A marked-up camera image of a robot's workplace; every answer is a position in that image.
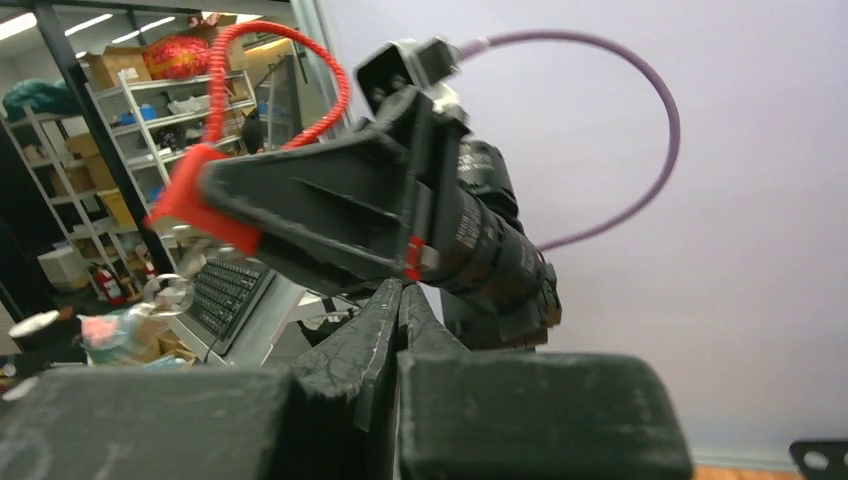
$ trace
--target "red coiled cable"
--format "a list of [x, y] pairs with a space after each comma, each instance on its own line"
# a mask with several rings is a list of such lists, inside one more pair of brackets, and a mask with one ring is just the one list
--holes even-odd
[[333, 108], [321, 120], [291, 139], [283, 145], [283, 148], [296, 148], [315, 142], [319, 135], [325, 133], [336, 122], [341, 120], [342, 115], [347, 110], [350, 103], [350, 82], [348, 81], [347, 74], [330, 52], [315, 40], [293, 28], [262, 20], [254, 20], [228, 27], [215, 38], [215, 42], [212, 44], [212, 54], [209, 59], [210, 79], [208, 90], [211, 102], [209, 105], [209, 116], [206, 120], [206, 137], [204, 141], [214, 143], [222, 137], [224, 109], [227, 104], [227, 49], [236, 37], [246, 33], [273, 33], [289, 38], [315, 52], [316, 55], [327, 63], [330, 70], [333, 71], [339, 90], [335, 105], [333, 105]]

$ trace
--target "wooden floor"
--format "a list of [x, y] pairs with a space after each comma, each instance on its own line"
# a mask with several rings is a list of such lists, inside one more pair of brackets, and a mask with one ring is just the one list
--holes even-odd
[[754, 472], [729, 468], [698, 467], [695, 480], [801, 480], [797, 473]]

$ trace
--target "pink object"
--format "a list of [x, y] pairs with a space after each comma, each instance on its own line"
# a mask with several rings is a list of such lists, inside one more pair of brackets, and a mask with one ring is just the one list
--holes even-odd
[[104, 317], [89, 317], [82, 323], [82, 336], [92, 347], [100, 347], [115, 338], [118, 322]]

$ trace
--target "red tab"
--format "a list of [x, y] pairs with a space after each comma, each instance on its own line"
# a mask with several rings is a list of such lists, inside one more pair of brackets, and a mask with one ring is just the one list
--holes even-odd
[[412, 235], [406, 247], [406, 270], [404, 274], [410, 280], [418, 282], [421, 280], [421, 249], [424, 248], [424, 240]]
[[171, 185], [159, 197], [147, 219], [147, 225], [155, 225], [157, 220], [171, 217], [203, 230], [247, 255], [254, 255], [262, 233], [203, 203], [203, 197], [196, 185], [198, 175], [207, 162], [227, 158], [229, 157], [206, 144], [192, 147], [174, 168]]

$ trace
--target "fire extinguisher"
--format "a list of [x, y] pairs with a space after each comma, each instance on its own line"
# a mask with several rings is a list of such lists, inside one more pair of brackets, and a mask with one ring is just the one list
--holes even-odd
[[121, 290], [121, 285], [118, 284], [115, 275], [99, 265], [93, 265], [92, 267], [94, 269], [94, 281], [97, 283], [97, 288], [106, 296], [106, 301], [109, 302], [109, 305], [119, 307], [127, 303], [127, 297], [124, 296], [124, 292]]

